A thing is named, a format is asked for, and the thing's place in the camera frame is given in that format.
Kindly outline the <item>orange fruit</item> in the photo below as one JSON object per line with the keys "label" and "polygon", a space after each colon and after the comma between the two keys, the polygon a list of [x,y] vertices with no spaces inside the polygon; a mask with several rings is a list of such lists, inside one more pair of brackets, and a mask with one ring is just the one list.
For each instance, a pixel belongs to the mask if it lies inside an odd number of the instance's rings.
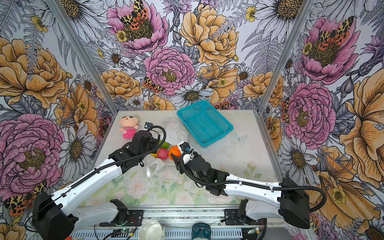
{"label": "orange fruit", "polygon": [[181,157],[182,153],[179,150],[178,146],[173,146],[169,150],[169,158],[174,161],[174,158],[179,159]]}

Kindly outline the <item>teal plastic mesh basket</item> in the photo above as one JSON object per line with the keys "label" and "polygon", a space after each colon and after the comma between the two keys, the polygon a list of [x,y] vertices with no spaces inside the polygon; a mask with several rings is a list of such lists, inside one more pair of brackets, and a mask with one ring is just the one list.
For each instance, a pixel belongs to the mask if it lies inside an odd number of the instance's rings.
{"label": "teal plastic mesh basket", "polygon": [[202,148],[234,130],[234,126],[207,101],[182,108],[177,111],[177,116]]}

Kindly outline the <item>white translucent plastic bag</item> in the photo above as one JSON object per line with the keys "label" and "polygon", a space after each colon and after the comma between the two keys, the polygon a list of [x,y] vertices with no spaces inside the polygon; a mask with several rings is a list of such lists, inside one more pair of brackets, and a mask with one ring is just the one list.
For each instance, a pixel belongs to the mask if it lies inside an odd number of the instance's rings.
{"label": "white translucent plastic bag", "polygon": [[[165,142],[170,144],[170,148],[188,138],[188,131],[179,119],[165,120],[164,123],[165,125],[163,128],[167,134]],[[163,161],[159,158],[154,158],[151,154],[145,157],[144,163],[146,165],[146,175],[148,178],[154,178],[155,174],[160,170],[164,170],[166,167],[174,165],[170,158]]]}

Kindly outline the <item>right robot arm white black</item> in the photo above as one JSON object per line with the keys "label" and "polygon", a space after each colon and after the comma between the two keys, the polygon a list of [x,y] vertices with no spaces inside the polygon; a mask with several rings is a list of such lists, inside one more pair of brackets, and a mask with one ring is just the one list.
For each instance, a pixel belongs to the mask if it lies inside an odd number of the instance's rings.
{"label": "right robot arm white black", "polygon": [[252,181],[214,169],[187,142],[172,147],[169,155],[180,174],[186,174],[210,194],[241,198],[237,222],[255,225],[267,219],[283,219],[294,227],[309,229],[309,195],[293,181]]}

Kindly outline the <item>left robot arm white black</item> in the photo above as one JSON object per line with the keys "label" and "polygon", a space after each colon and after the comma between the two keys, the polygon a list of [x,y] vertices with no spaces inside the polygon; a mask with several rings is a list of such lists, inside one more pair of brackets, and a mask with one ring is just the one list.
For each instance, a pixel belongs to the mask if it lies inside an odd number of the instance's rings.
{"label": "left robot arm white black", "polygon": [[165,140],[165,135],[154,138],[149,130],[140,130],[131,142],[112,152],[79,180],[52,194],[38,195],[31,216],[32,226],[44,240],[64,240],[72,232],[88,226],[100,223],[124,225],[129,212],[117,199],[84,209],[79,205],[111,180],[133,167],[143,166],[143,159],[158,150]]}

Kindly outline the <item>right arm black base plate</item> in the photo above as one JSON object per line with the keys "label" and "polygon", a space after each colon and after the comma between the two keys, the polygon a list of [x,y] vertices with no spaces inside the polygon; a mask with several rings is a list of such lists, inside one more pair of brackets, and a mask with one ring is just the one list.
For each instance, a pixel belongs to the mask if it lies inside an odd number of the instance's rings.
{"label": "right arm black base plate", "polygon": [[249,205],[249,200],[242,200],[238,209],[225,209],[224,210],[224,219],[221,220],[221,223],[225,223],[227,226],[237,226],[237,225],[265,225],[267,219],[253,220],[246,216],[246,207]]}

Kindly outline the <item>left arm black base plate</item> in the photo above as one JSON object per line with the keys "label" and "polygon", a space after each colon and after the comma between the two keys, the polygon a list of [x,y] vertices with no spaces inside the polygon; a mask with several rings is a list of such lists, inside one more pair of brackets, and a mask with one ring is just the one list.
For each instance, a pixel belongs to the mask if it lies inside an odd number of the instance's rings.
{"label": "left arm black base plate", "polygon": [[118,199],[110,200],[113,207],[116,208],[117,215],[111,221],[104,221],[99,224],[100,227],[139,227],[142,225],[144,211],[128,209]]}

